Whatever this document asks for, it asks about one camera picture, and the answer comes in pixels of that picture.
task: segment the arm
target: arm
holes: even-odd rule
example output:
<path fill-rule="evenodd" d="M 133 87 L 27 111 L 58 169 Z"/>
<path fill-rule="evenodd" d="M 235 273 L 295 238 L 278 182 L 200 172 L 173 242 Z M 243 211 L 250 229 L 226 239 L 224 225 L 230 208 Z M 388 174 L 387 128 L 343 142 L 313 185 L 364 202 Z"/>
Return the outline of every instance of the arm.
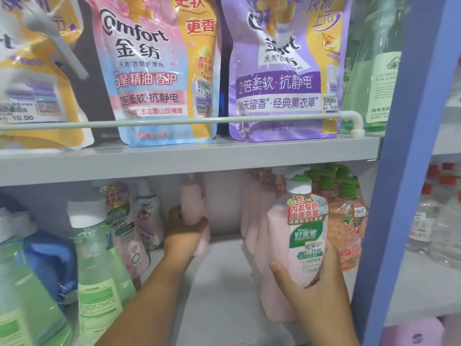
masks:
<path fill-rule="evenodd" d="M 309 288 L 299 287 L 280 263 L 271 262 L 270 268 L 280 290 L 293 306 L 301 328 L 314 345 L 360 346 L 341 260 L 332 242 L 328 241 L 320 278 Z"/>
<path fill-rule="evenodd" d="M 187 226 L 179 214 L 179 207 L 170 209 L 164 257 L 95 346 L 169 345 L 179 283 L 208 225 L 202 218 L 196 225 Z"/>

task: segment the yellow fabric softener pouch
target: yellow fabric softener pouch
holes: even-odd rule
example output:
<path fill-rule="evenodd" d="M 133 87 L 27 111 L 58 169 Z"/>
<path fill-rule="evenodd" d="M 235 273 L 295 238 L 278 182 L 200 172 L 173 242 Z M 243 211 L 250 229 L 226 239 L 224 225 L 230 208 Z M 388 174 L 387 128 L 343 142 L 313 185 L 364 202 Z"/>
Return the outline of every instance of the yellow fabric softener pouch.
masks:
<path fill-rule="evenodd" d="M 83 122 L 63 62 L 46 35 L 23 24 L 27 0 L 1 0 L 0 122 L 3 124 Z M 67 44 L 83 30 L 77 0 L 35 0 Z M 94 142 L 91 129 L 0 131 L 0 154 L 66 151 Z"/>

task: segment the hand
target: hand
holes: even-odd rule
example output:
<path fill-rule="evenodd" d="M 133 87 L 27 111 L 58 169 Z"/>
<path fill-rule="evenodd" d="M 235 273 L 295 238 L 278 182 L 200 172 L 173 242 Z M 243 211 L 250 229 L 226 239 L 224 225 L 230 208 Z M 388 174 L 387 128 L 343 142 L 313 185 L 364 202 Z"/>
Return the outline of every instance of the hand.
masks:
<path fill-rule="evenodd" d="M 354 330 L 341 260 L 330 240 L 326 245 L 319 280 L 311 287 L 303 289 L 298 286 L 279 262 L 271 262 L 270 268 L 314 345 L 360 345 Z"/>
<path fill-rule="evenodd" d="M 202 217 L 195 225 L 188 226 L 180 216 L 179 205 L 170 209 L 164 240 L 165 258 L 173 260 L 179 267 L 187 265 L 199 245 L 202 231 L 208 226 L 206 217 Z"/>

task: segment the shelf rail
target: shelf rail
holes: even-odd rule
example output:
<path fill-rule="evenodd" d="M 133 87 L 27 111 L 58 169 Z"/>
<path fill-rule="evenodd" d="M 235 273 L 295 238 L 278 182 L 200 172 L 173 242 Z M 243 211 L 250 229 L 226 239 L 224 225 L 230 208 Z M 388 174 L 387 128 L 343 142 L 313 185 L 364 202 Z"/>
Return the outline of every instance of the shelf rail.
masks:
<path fill-rule="evenodd" d="M 351 130 L 353 138 L 365 135 L 363 118 L 356 111 L 339 111 L 328 114 L 309 115 L 267 115 L 251 117 L 195 117 L 195 118 L 160 118 L 152 120 L 119 120 L 119 121 L 85 121 L 79 123 L 23 123 L 0 124 L 0 131 L 25 131 L 25 130 L 64 130 L 64 129 L 96 129 L 108 127 L 131 127 L 152 125 L 189 125 L 189 124 L 217 124 L 217 123 L 243 123 L 260 121 L 288 121 L 288 120 L 319 120 L 319 119 L 350 119 L 354 124 Z"/>

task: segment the person's left hand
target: person's left hand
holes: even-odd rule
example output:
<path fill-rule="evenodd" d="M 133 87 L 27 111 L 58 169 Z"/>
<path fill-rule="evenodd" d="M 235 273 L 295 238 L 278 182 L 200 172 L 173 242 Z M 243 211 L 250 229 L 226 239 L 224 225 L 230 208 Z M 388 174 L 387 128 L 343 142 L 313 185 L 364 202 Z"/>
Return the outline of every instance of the person's left hand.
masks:
<path fill-rule="evenodd" d="M 165 232 L 165 258 L 172 260 L 179 267 L 185 266 L 199 245 L 202 231 L 208 226 L 208 219 L 202 217 L 193 226 L 181 220 L 181 207 L 175 206 L 168 214 L 168 225 Z"/>

